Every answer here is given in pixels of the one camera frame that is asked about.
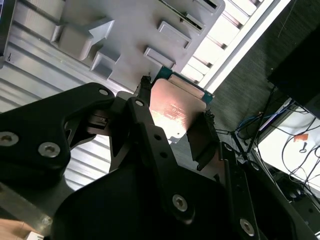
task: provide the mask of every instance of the white wall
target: white wall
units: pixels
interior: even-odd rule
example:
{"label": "white wall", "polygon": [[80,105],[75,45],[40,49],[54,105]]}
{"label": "white wall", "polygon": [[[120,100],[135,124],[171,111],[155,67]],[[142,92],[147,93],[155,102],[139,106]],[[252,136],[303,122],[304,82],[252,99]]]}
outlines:
{"label": "white wall", "polygon": [[[308,114],[301,114],[298,112],[293,112],[290,114],[290,116],[283,121],[279,126],[282,130],[291,133],[291,134],[299,134],[300,132],[305,131],[312,120],[315,117],[308,113]],[[317,127],[320,125],[320,120],[316,119],[314,123],[312,124],[311,128]],[[287,166],[287,168],[290,171],[293,171],[296,169],[305,159],[308,152],[313,149],[316,146],[320,145],[320,127],[311,131],[306,132],[308,134],[307,138],[307,145],[306,145],[306,153],[300,153],[299,150],[301,150],[304,146],[303,141],[294,141],[292,139],[287,146],[285,147],[283,159],[284,163]],[[290,172],[286,169],[286,167],[283,164],[282,161],[282,150],[286,143],[286,141],[291,136],[278,130],[274,129],[263,141],[259,144],[259,149],[261,152],[262,159],[276,167],[277,169],[289,174]],[[317,155],[320,156],[320,149],[317,151]],[[310,171],[316,164],[318,158],[315,156],[315,154],[312,152],[309,157],[307,158],[306,162],[303,164],[302,168],[305,170],[306,174],[309,175]],[[302,180],[305,180],[306,174],[302,169],[299,169],[295,174],[297,176],[293,176],[296,178],[301,178]],[[317,165],[315,170],[312,172],[312,175],[309,179],[312,179],[312,177],[320,174],[320,163]],[[310,186],[320,191],[320,176],[309,180]]]}

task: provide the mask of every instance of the screw hole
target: screw hole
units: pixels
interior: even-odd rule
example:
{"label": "screw hole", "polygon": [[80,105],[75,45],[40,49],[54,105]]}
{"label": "screw hole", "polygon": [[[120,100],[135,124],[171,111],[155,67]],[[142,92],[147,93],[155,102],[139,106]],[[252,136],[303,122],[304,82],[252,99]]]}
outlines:
{"label": "screw hole", "polygon": [[1,140],[4,142],[11,142],[12,141],[12,137],[9,135],[5,135],[3,137],[1,137]]}
{"label": "screw hole", "polygon": [[243,188],[240,185],[237,185],[236,188],[240,191],[240,192],[244,192]]}
{"label": "screw hole", "polygon": [[160,156],[166,159],[168,157],[168,154],[166,154],[165,152],[160,152]]}
{"label": "screw hole", "polygon": [[47,146],[44,150],[48,153],[53,153],[56,149],[53,146]]}
{"label": "screw hole", "polygon": [[155,134],[154,138],[157,139],[158,141],[160,141],[162,139],[158,134]]}
{"label": "screw hole", "polygon": [[104,90],[104,89],[100,89],[99,90],[99,93],[101,93],[102,95],[105,95],[105,96],[107,96],[109,93],[106,91],[106,90]]}
{"label": "screw hole", "polygon": [[144,103],[142,101],[139,101],[139,100],[136,100],[135,103],[140,107],[142,107],[144,105]]}
{"label": "screw hole", "polygon": [[250,226],[249,226],[249,224],[248,223],[244,223],[244,227],[245,227],[245,229],[247,230],[247,231],[250,231]]}

